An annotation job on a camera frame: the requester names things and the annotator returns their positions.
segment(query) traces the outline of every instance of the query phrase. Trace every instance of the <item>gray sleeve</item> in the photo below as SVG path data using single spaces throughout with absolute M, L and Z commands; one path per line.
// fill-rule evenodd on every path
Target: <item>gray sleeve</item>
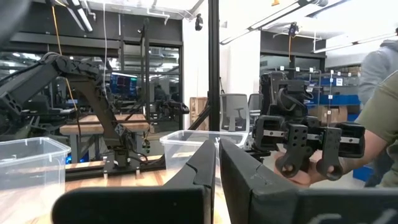
M 370 53 L 363 60 L 358 96 L 364 105 L 373 96 L 376 87 L 390 75 L 388 74 L 388 67 L 388 59 L 380 51 Z

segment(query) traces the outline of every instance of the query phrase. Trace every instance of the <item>desk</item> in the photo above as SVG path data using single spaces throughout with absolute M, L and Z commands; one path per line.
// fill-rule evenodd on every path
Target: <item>desk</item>
M 115 115 L 118 121 L 126 119 L 128 114 Z M 143 114 L 134 114 L 131 116 L 129 121 L 144 120 Z M 98 121 L 97 116 L 89 115 L 79 120 L 79 122 L 96 122 Z M 137 136 L 137 151 L 142 152 L 142 134 L 149 130 L 150 125 L 146 122 L 142 123 L 124 123 L 123 126 L 128 128 Z M 88 148 L 94 143 L 95 145 L 95 157 L 99 159 L 100 155 L 100 136 L 104 133 L 104 128 L 101 124 L 82 124 L 80 125 L 81 136 L 90 136 L 88 144 L 83 146 L 78 145 L 79 129 L 76 124 L 64 125 L 60 128 L 60 133 L 70 138 L 70 147 L 72 149 L 72 163 L 79 162 L 86 153 Z
M 96 162 L 85 162 L 80 164 L 70 164 L 68 167 L 87 167 L 87 166 L 97 166 L 100 165 L 102 161 Z M 94 178 L 86 180 L 77 180 L 72 182 L 66 182 L 66 191 L 77 189 L 80 187 L 119 187 L 119 186 L 159 186 L 165 184 L 170 178 L 175 175 L 175 172 L 170 172 L 166 170 L 154 171 L 154 172 L 143 172 L 139 176 L 135 174 L 122 175 L 116 177 L 109 177 L 107 180 L 104 178 Z M 34 220 L 31 220 L 25 224 L 51 224 L 50 214 L 41 216 Z M 215 193 L 215 214 L 214 214 L 215 224 L 229 224 L 229 214 L 225 202 L 224 192 L 221 187 L 216 188 Z

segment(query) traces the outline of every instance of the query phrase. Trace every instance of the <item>plastic storage container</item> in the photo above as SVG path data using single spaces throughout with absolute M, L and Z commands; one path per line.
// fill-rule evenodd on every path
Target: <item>plastic storage container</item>
M 50 138 L 0 142 L 0 223 L 24 223 L 50 213 L 65 192 L 69 152 Z
M 164 146 L 166 169 L 178 172 L 206 140 L 212 140 L 217 148 L 216 177 L 219 177 L 218 144 L 220 139 L 229 140 L 238 147 L 243 148 L 247 138 L 248 133 L 182 130 L 161 137 L 160 143 Z

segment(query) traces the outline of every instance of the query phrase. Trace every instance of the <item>computer monitor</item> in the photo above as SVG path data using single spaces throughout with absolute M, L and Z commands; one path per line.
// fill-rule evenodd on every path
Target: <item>computer monitor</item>
M 137 96 L 137 77 L 135 75 L 113 72 L 109 86 L 113 94 L 127 97 Z

